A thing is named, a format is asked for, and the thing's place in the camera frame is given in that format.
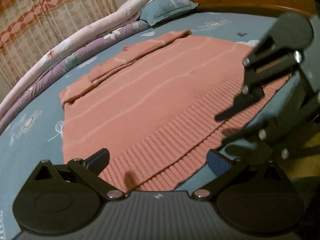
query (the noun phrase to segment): pillow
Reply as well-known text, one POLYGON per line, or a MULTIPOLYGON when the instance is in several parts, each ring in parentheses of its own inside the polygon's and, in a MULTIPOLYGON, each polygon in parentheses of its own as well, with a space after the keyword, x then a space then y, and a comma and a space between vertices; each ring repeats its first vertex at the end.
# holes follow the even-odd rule
POLYGON ((189 0, 154 0, 143 8, 140 20, 153 26, 161 21, 176 19, 197 6, 189 0))

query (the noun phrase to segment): curtain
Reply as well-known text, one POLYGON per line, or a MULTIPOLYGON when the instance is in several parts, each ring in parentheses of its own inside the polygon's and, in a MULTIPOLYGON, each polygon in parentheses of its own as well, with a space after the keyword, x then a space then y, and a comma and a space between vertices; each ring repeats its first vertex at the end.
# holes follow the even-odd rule
POLYGON ((115 11, 114 0, 0 0, 0 74, 13 87, 50 49, 115 11))

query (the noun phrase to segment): pink blanket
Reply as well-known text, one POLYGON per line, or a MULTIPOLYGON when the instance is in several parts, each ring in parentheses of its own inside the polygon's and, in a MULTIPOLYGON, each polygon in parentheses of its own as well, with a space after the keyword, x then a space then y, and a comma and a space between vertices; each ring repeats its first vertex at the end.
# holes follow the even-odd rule
POLYGON ((128 0, 116 12, 80 29, 69 38, 62 41, 46 53, 13 87, 0 103, 0 118, 14 104, 19 96, 38 78, 55 67, 72 52, 88 44, 98 36, 110 33, 112 30, 125 26, 137 20, 142 8, 150 0, 128 0))
POLYGON ((189 30, 125 47, 61 94, 65 161, 101 148, 111 154, 101 178, 123 190, 171 190, 204 165, 225 128, 241 128, 266 98, 226 123, 214 115, 241 89, 249 46, 189 30))

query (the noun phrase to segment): bed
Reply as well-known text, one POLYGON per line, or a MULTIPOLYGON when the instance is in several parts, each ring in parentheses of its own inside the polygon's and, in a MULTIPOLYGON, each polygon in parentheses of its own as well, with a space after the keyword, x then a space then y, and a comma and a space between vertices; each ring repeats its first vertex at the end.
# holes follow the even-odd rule
MULTIPOLYGON (((1 239, 11 239, 19 232, 12 214, 12 203, 37 163, 43 159, 49 159, 53 164, 64 162, 62 152, 64 110, 61 108, 58 95, 93 67, 121 52, 124 46, 159 37, 173 30, 189 29, 192 35, 215 37, 253 47, 281 13, 294 11, 305 17, 315 13, 313 0, 192 1, 199 3, 199 6, 191 13, 128 37, 70 70, 29 103, 6 127, 0 135, 0 226, 4 229, 0 235, 3 237, 1 239)), ((298 78, 292 78, 252 123, 259 118, 276 114, 298 80, 298 78)), ((256 147, 245 140, 234 144, 247 148, 256 147)), ((265 148, 261 149, 261 158, 265 151, 265 148)), ((239 157, 228 154, 225 149, 221 152, 229 158, 239 157)), ((248 158, 257 161, 257 155, 248 158)), ((291 177, 296 177, 294 181, 300 188, 300 192, 310 192, 319 182, 318 177, 314 176, 316 174, 317 172, 291 177), (311 175, 313 177, 308 179, 297 178, 311 175)), ((175 190, 193 192, 215 177, 215 174, 205 165, 175 190)))

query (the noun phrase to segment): triangular cutout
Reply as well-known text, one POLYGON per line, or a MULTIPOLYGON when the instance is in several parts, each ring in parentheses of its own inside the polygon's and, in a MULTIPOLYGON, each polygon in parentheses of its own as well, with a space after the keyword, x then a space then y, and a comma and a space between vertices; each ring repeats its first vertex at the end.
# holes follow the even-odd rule
POLYGON ((36 180, 51 179, 51 178, 52 178, 52 176, 51 176, 51 174, 50 174, 50 172, 49 172, 48 167, 43 166, 43 167, 41 168, 41 170, 39 171, 39 173, 38 173, 38 175, 37 175, 37 177, 36 177, 36 180))
POLYGON ((273 179, 273 180, 281 180, 278 172, 272 166, 269 166, 267 168, 266 172, 263 175, 263 178, 265 178, 265 179, 273 179))

